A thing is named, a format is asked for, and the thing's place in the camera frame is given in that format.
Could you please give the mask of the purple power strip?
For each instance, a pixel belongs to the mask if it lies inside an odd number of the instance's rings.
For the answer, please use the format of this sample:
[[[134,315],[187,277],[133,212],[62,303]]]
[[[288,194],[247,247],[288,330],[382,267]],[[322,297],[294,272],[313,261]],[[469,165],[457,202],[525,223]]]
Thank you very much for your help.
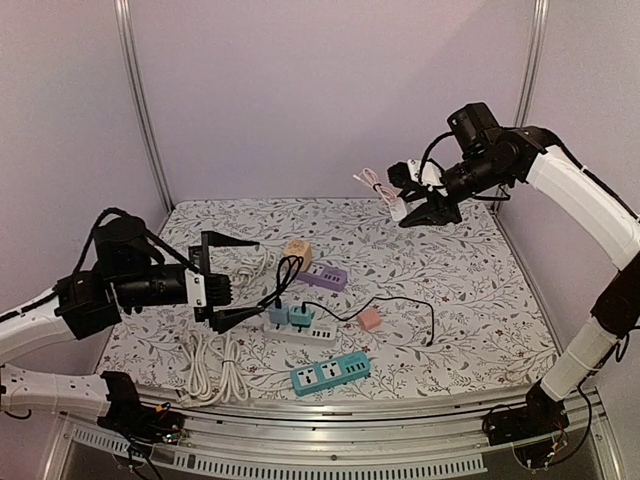
[[[348,281],[348,273],[340,268],[312,264],[307,271],[298,273],[296,280],[311,286],[342,292]]]

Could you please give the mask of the teal charger plug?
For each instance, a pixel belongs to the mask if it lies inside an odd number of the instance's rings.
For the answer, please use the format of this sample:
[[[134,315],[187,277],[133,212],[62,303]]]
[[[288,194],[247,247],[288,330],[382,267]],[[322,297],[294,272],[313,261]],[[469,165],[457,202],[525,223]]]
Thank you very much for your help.
[[[312,324],[311,308],[293,305],[289,308],[289,321],[294,327],[308,328]]]

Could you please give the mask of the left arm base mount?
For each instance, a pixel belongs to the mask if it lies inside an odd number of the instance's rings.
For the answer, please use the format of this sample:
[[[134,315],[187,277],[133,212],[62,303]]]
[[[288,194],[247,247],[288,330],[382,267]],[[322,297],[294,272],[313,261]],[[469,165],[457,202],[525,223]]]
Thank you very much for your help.
[[[99,427],[146,445],[178,442],[185,422],[186,416],[175,411],[169,402],[151,407],[140,401],[115,401],[104,416],[97,418]]]

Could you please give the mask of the beige cube socket adapter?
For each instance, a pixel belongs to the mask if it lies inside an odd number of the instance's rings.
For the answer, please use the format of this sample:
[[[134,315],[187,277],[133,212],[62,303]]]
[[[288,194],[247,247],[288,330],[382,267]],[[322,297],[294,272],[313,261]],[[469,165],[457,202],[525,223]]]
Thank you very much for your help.
[[[303,259],[303,268],[306,268],[311,262],[312,246],[308,241],[291,239],[284,247],[283,256],[301,257]]]

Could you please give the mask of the pink charger plug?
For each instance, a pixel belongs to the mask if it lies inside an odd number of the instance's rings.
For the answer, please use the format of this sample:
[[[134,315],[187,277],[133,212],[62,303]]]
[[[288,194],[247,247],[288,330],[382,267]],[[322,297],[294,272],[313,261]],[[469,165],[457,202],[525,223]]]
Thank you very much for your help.
[[[382,319],[376,308],[368,308],[360,312],[356,317],[361,330],[370,331],[381,325]]]

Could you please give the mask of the teal power strip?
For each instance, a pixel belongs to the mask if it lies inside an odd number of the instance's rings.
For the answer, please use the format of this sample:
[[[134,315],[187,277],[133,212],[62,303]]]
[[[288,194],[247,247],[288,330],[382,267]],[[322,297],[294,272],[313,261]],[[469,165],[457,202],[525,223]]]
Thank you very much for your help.
[[[297,397],[304,397],[367,377],[371,363],[364,352],[346,354],[292,370],[290,379]]]

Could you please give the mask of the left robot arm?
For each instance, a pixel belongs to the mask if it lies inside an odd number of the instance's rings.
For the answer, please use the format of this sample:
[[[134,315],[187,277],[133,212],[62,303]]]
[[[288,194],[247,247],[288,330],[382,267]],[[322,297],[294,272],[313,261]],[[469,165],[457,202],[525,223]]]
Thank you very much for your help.
[[[49,410],[111,418],[128,434],[148,426],[148,413],[131,378],[105,371],[88,377],[16,368],[12,360],[44,346],[82,340],[109,329],[123,314],[146,307],[188,305],[196,321],[226,333],[266,306],[234,308],[228,276],[210,268],[212,247],[246,241],[205,231],[183,255],[119,208],[104,210],[91,228],[71,274],[36,298],[1,316],[1,408]]]

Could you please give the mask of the white charger adapter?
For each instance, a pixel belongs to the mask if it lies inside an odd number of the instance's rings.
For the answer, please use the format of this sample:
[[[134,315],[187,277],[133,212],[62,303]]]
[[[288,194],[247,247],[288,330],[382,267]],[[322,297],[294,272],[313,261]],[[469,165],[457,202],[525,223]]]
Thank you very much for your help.
[[[390,203],[389,210],[391,218],[395,222],[402,221],[408,214],[406,204],[402,199],[397,199],[395,202]]]

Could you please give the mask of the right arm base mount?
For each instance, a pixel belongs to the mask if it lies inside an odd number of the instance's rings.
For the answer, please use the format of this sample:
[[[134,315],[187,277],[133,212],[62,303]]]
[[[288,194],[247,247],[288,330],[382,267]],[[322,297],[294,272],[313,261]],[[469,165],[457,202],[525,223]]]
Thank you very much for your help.
[[[482,431],[490,446],[508,445],[526,470],[547,469],[568,445],[569,418],[564,405],[550,413],[534,407],[498,404],[482,418]]]

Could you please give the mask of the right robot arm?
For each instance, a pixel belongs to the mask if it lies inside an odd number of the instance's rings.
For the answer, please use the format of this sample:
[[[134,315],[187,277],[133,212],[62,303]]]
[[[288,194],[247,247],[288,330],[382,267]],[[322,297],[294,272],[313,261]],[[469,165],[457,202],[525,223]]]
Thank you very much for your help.
[[[462,159],[445,169],[425,153],[387,170],[389,182],[418,205],[403,228],[461,220],[461,202],[494,187],[521,182],[546,195],[601,247],[617,273],[590,310],[587,323],[526,396],[517,427],[537,436],[552,424],[566,396],[595,373],[639,321],[639,216],[581,164],[552,131],[506,127],[489,107],[470,103],[447,119]]]

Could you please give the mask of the light blue charger plug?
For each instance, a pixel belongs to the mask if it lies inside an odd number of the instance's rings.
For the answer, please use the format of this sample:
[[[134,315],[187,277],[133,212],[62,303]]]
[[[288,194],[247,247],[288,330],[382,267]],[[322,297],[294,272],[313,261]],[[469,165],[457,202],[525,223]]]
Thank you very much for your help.
[[[289,306],[285,303],[272,304],[267,309],[269,321],[277,328],[290,323],[289,312]]]

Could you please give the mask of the white power strip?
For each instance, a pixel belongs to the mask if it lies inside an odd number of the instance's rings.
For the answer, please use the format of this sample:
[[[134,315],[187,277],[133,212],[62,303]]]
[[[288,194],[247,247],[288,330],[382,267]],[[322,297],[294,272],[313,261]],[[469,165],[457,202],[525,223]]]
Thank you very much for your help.
[[[329,323],[314,323],[310,327],[299,327],[265,322],[266,338],[307,346],[333,347],[337,341],[337,326]]]

